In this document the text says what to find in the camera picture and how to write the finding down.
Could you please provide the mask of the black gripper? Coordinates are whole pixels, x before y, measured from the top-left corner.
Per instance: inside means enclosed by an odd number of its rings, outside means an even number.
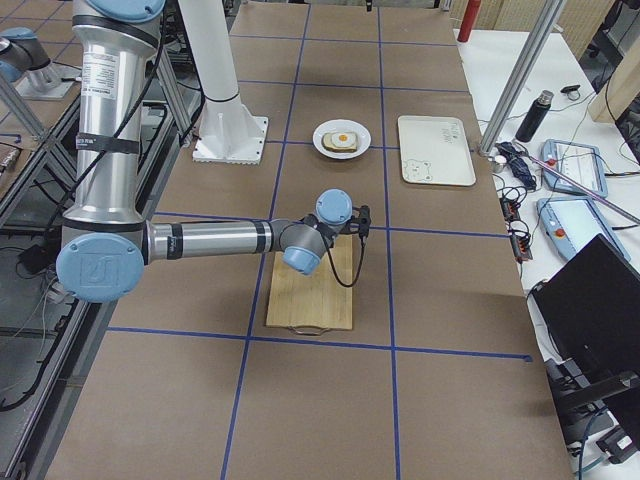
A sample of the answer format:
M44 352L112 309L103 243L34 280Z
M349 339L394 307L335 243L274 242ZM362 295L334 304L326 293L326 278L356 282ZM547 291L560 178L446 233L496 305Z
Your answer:
M371 226L371 211L368 205L352 208L352 216L345 224L345 233L348 235L357 235L360 242L365 244Z

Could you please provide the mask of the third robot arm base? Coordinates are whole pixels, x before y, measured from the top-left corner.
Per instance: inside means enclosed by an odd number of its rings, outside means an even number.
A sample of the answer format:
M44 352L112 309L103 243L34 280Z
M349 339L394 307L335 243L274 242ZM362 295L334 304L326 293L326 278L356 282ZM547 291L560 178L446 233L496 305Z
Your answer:
M55 64L37 35L26 27L1 32L1 76L29 100L61 100L80 69Z

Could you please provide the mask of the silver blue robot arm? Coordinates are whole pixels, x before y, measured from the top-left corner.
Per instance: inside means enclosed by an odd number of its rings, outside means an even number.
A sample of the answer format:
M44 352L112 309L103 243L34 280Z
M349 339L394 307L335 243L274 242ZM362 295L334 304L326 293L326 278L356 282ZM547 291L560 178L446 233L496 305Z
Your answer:
M73 1L73 30L83 45L77 174L73 206L62 216L56 273L63 288L91 303L129 294L144 266L236 254L283 252L283 261L311 275L325 254L336 281L357 282L369 235L370 209L340 189L323 192L315 213L299 221L153 224L136 210L139 104L159 67L166 1ZM178 1L203 95L194 160L257 164L268 128L242 103L220 1ZM339 235L357 234L361 253L350 283L339 279L330 249Z

